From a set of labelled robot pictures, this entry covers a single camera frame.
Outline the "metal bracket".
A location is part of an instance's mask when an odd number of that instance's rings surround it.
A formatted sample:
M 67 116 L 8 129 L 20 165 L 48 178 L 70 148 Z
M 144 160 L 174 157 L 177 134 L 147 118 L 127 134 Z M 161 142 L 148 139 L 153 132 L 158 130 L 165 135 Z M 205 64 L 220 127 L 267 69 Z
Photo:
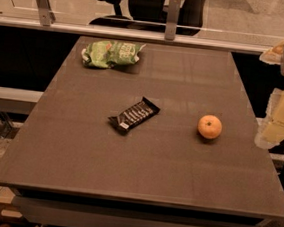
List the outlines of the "metal bracket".
M 173 41 L 176 37 L 176 27 L 178 24 L 180 6 L 181 0 L 169 0 L 164 36 L 167 41 Z
M 49 0 L 35 0 L 38 7 L 39 22 L 42 26 L 50 26 L 56 20 Z

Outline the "grey table frame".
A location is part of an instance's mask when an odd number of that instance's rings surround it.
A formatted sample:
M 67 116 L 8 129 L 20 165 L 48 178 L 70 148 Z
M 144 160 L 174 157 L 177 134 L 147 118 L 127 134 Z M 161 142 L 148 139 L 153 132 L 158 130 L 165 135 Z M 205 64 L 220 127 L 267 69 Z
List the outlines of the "grey table frame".
M 23 196 L 15 196 L 13 204 L 26 220 L 53 227 L 252 227 Z

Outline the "glass barrier panel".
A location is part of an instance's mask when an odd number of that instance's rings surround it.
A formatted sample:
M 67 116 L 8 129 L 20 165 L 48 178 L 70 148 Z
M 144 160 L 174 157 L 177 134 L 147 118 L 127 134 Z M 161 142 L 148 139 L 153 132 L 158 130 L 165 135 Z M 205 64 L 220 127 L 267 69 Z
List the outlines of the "glass barrier panel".
M 87 25 L 114 15 L 119 7 L 127 19 L 164 25 L 170 0 L 49 0 L 57 23 Z M 284 39 L 284 0 L 180 0 L 187 13 L 180 27 L 196 29 L 199 38 L 272 45 Z M 0 0 L 4 17 L 37 19 L 36 0 Z

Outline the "green jalapeno chip bag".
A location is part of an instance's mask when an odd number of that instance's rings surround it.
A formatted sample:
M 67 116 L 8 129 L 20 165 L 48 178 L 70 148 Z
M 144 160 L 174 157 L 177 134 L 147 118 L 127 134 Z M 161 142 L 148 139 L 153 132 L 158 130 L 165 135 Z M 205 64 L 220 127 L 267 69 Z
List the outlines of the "green jalapeno chip bag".
M 82 49 L 81 57 L 85 67 L 109 69 L 137 63 L 144 46 L 135 42 L 101 40 Z

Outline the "black candy bar wrapper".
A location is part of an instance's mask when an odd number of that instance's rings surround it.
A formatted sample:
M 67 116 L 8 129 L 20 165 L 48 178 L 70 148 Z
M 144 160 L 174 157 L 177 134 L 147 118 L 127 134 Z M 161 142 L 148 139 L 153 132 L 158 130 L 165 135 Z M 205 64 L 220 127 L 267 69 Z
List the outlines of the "black candy bar wrapper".
M 157 115 L 160 109 L 147 98 L 120 112 L 117 116 L 109 117 L 110 124 L 121 134 L 126 134 L 131 129 Z

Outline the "orange fruit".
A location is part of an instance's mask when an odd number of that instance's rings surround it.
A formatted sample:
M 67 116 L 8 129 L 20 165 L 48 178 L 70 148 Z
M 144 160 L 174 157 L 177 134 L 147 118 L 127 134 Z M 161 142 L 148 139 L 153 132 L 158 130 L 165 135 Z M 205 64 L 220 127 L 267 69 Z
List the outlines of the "orange fruit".
M 222 133 L 221 120 L 215 115 L 202 116 L 197 124 L 198 133 L 205 139 L 216 139 Z

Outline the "black office chair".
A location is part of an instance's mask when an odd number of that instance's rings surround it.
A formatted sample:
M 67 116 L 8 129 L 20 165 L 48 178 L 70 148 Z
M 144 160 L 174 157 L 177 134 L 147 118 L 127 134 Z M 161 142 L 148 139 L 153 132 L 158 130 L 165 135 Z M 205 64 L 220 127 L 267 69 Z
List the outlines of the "black office chair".
M 97 0 L 113 6 L 114 14 L 93 19 L 90 25 L 163 32 L 168 16 L 165 0 L 128 0 L 130 17 L 123 15 L 120 3 L 123 0 Z M 184 0 L 180 6 L 177 35 L 193 36 L 203 27 L 203 7 L 206 0 Z

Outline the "middle metal bracket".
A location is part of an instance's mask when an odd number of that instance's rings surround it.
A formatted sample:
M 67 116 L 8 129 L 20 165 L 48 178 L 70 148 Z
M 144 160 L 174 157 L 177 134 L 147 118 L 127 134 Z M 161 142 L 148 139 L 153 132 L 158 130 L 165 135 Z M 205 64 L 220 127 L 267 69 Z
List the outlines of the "middle metal bracket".
M 167 41 L 173 41 L 176 37 L 176 27 L 178 24 L 180 6 L 181 0 L 169 0 L 164 36 Z

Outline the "left metal bracket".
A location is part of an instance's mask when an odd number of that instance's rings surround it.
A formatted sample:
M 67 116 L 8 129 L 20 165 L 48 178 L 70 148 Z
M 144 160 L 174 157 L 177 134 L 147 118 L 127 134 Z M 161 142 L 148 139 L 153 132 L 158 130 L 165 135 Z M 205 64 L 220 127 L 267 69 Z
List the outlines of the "left metal bracket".
M 56 20 L 49 0 L 35 0 L 38 7 L 39 22 L 42 26 L 50 26 Z

